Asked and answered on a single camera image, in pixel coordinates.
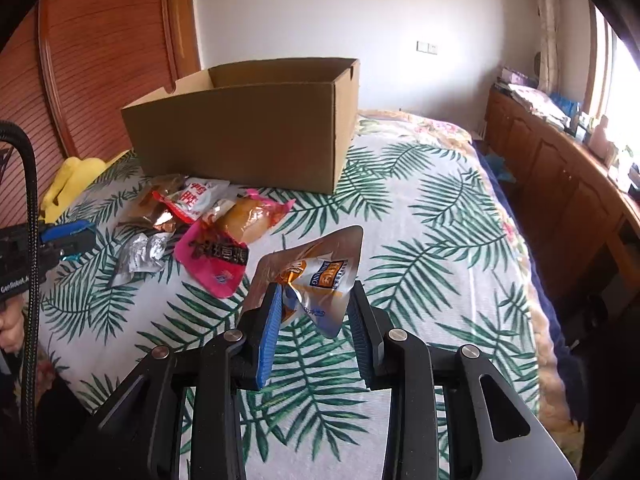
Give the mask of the person's left hand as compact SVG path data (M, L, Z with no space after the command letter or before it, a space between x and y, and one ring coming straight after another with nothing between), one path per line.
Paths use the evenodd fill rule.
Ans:
M4 304L4 310L0 315L0 347L6 353L16 353L22 348L25 333L24 305L23 296L9 298Z

